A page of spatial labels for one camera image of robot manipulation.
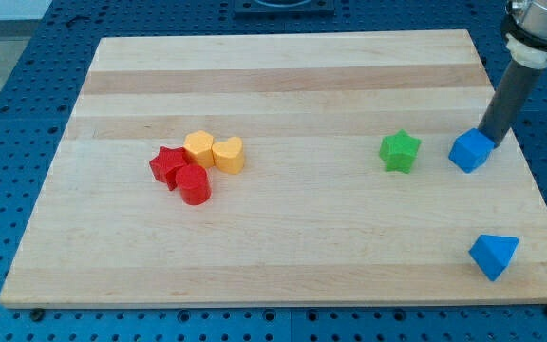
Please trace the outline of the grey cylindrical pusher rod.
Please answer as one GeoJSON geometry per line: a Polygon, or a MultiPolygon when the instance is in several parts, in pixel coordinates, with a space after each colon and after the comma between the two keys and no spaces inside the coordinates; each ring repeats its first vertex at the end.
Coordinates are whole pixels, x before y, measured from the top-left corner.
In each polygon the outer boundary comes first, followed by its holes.
{"type": "Polygon", "coordinates": [[[478,126],[495,147],[504,140],[547,68],[547,51],[529,47],[510,33],[505,38],[511,60],[478,126]]]}

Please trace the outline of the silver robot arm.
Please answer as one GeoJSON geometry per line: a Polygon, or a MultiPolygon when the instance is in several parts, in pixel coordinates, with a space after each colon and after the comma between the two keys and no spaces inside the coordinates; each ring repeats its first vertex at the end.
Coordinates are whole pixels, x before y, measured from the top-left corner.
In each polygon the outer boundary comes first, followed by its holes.
{"type": "Polygon", "coordinates": [[[547,0],[508,1],[500,33],[510,52],[478,130],[499,146],[547,68],[547,0]]]}

